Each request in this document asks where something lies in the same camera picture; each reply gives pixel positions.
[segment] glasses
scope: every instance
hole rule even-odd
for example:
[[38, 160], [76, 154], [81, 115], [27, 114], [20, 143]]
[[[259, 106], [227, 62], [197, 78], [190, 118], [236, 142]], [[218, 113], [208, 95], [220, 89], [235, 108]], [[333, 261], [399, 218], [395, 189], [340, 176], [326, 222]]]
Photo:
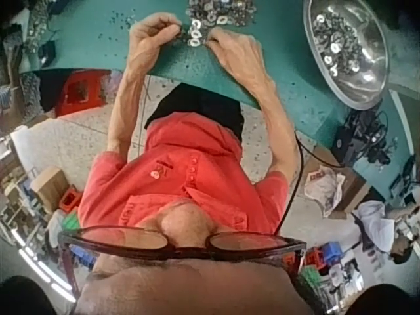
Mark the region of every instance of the glasses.
[[[121, 226], [97, 226], [59, 233], [60, 254], [73, 294], [80, 296], [83, 281], [100, 254], [130, 260], [166, 261], [168, 259], [207, 259], [214, 261], [283, 261], [287, 271], [298, 274], [306, 243], [291, 238], [254, 232], [223, 232], [207, 237], [205, 248], [176, 248], [160, 232]], [[83, 268], [77, 265], [75, 257]]]

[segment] person wearing red shirt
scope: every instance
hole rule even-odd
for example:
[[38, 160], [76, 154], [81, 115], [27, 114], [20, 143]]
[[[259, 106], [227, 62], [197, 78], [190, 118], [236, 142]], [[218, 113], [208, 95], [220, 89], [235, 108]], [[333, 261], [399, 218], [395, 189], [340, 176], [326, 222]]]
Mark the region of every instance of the person wearing red shirt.
[[127, 163], [144, 79], [180, 27], [172, 14], [157, 13], [131, 28], [108, 148], [93, 163], [79, 207], [83, 230], [60, 240], [101, 253], [87, 283], [73, 287], [75, 312], [312, 314], [295, 275], [278, 264], [299, 246], [273, 236], [297, 143], [253, 37], [214, 28], [207, 47], [261, 107], [272, 151], [266, 176], [253, 184], [241, 168], [239, 102], [183, 84], [160, 102], [146, 124], [144, 153]]

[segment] glasses frame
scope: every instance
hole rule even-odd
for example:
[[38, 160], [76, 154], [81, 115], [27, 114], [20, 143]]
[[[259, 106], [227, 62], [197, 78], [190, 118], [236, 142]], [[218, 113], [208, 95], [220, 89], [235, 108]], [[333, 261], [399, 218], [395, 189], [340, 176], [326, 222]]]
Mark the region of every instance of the glasses frame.
[[[120, 247], [116, 245], [108, 245], [100, 243], [98, 241], [87, 240], [83, 238], [83, 234], [90, 230], [97, 230], [100, 228], [114, 228], [124, 230], [141, 230], [143, 232], [149, 232], [153, 234], [160, 234], [167, 240], [167, 245], [160, 249], [137, 249], [129, 247]], [[211, 243], [211, 239], [215, 236], [220, 235], [232, 235], [232, 234], [245, 234], [245, 235], [258, 235], [258, 236], [270, 236], [282, 240], [286, 245], [272, 247], [270, 249], [248, 249], [244, 251], [225, 250], [215, 247]], [[292, 238], [284, 238], [281, 236], [275, 236], [272, 234], [262, 234], [256, 232], [221, 232], [211, 234], [205, 241], [206, 248], [199, 247], [181, 247], [177, 248], [171, 244], [169, 238], [160, 232], [153, 230], [147, 230], [144, 228], [133, 228], [127, 226], [92, 226], [89, 228], [82, 228], [78, 230], [64, 230], [58, 235], [58, 243], [60, 248], [60, 255], [62, 257], [64, 270], [66, 272], [67, 279], [72, 286], [73, 294], [75, 298], [80, 297], [80, 290], [77, 285], [76, 278], [74, 276], [72, 252], [70, 250], [71, 245], [79, 246], [84, 249], [91, 251], [97, 251], [103, 254], [125, 257], [129, 259], [143, 259], [143, 260], [154, 260], [154, 261], [166, 261], [168, 259], [204, 259], [213, 261], [230, 261], [240, 262], [249, 261], [252, 259], [261, 259], [265, 257], [271, 257], [275, 255], [284, 255], [286, 253], [295, 253], [295, 262], [293, 267], [288, 270], [290, 273], [297, 275], [302, 267], [303, 258], [306, 252], [306, 243]]]

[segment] tiled floor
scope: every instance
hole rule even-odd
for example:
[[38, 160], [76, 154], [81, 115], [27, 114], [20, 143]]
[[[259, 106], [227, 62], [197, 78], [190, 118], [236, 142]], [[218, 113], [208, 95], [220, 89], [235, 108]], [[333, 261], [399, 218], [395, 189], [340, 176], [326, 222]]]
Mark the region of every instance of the tiled floor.
[[[138, 124], [129, 152], [130, 160], [142, 153], [146, 137], [143, 127], [146, 120], [158, 102], [177, 84], [158, 77], [148, 77], [146, 80]], [[266, 128], [260, 111], [246, 105], [242, 106], [242, 110], [245, 128], [241, 164], [249, 178], [255, 182], [264, 176], [270, 164]], [[112, 105], [106, 105], [60, 119], [49, 119], [31, 129], [22, 128], [14, 132], [12, 137], [23, 166], [27, 170], [35, 167], [40, 172], [49, 165], [56, 165], [64, 170], [70, 183], [82, 190], [93, 158], [106, 147], [106, 131], [111, 111]], [[315, 143], [310, 139], [303, 135], [299, 135], [299, 138], [306, 147], [314, 147]], [[359, 236], [358, 228], [351, 219], [323, 219], [318, 204], [301, 194], [295, 198], [281, 233], [284, 236], [304, 240], [309, 247], [335, 240], [341, 242], [344, 248], [349, 248], [357, 242]], [[390, 263], [387, 273], [401, 273], [402, 276], [394, 276], [395, 279], [413, 278], [410, 272], [413, 272], [415, 265], [418, 264], [416, 259], [411, 260], [411, 265], [414, 266], [411, 269], [397, 270], [394, 264]], [[405, 282], [401, 283], [395, 279], [390, 279], [390, 282], [400, 286], [405, 285]]]

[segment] green tabletop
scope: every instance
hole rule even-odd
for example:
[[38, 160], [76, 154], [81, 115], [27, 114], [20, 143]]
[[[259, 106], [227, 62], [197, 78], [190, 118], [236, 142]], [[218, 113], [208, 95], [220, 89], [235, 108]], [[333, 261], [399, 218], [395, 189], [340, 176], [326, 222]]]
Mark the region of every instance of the green tabletop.
[[[190, 18], [185, 14], [187, 4], [188, 0], [71, 1], [50, 24], [50, 29], [59, 30], [54, 37], [57, 57], [51, 68], [123, 70], [128, 49], [126, 18], [141, 20], [165, 11], [175, 13], [189, 24]], [[336, 128], [344, 122], [348, 108], [331, 92], [314, 61], [303, 26], [303, 2], [265, 0], [256, 1], [256, 6], [255, 24], [232, 29], [252, 34], [261, 42], [266, 68], [277, 83], [283, 105], [296, 128], [331, 147]], [[25, 70], [38, 70], [35, 56], [30, 56], [30, 60]], [[255, 100], [226, 74], [205, 47], [167, 45], [151, 74], [203, 87], [257, 107]], [[389, 185], [408, 159], [408, 144], [389, 93], [385, 95], [383, 109], [390, 117], [389, 140], [399, 139], [398, 151], [382, 172], [364, 160], [356, 164], [355, 170], [389, 197]]]

